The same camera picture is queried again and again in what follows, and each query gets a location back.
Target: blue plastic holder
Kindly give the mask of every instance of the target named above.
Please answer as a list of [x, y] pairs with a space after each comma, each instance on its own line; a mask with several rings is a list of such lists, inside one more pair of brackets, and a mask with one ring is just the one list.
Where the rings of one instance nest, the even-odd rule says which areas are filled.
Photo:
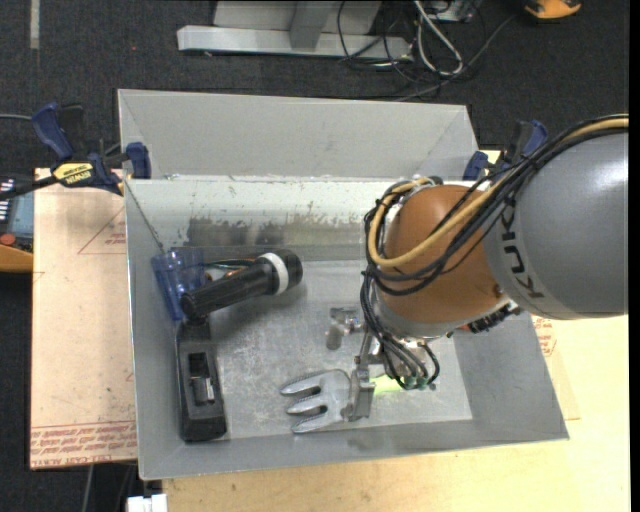
[[169, 314], [179, 322], [184, 317], [180, 307], [182, 294], [200, 288], [207, 281], [202, 249], [172, 249], [151, 258], [151, 266]]

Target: cardboard sheet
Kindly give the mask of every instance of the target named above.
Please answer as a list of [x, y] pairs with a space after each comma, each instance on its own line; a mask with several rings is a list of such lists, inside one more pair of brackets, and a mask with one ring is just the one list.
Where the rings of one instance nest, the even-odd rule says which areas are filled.
[[32, 469], [136, 458], [124, 200], [35, 194]]

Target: orange object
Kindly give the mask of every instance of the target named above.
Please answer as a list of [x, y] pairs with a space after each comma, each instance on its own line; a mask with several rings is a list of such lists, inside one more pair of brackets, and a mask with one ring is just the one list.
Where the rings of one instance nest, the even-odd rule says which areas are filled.
[[13, 245], [16, 243], [16, 236], [13, 233], [3, 233], [0, 236], [0, 244], [2, 245]]
[[33, 271], [33, 254], [0, 244], [0, 272], [26, 274]]
[[528, 2], [525, 10], [541, 20], [555, 20], [571, 16], [582, 7], [581, 0], [534, 0]]
[[[467, 187], [461, 185], [441, 185], [425, 188], [410, 196], [389, 226], [385, 243], [386, 256], [394, 258], [418, 245], [467, 190]], [[475, 191], [470, 200], [479, 194], [481, 192]], [[409, 263], [393, 268], [383, 267], [382, 270], [389, 274], [415, 272], [440, 256], [458, 231], [459, 228], [453, 229], [434, 247]], [[482, 244], [475, 245], [481, 236], [480, 232], [476, 233], [451, 258], [447, 269], [453, 269], [452, 271], [443, 273], [429, 286], [411, 295], [382, 293], [385, 304], [402, 318], [427, 324], [463, 322], [495, 309], [506, 297], [491, 274]], [[385, 285], [394, 290], [402, 290], [416, 283], [387, 281]]]

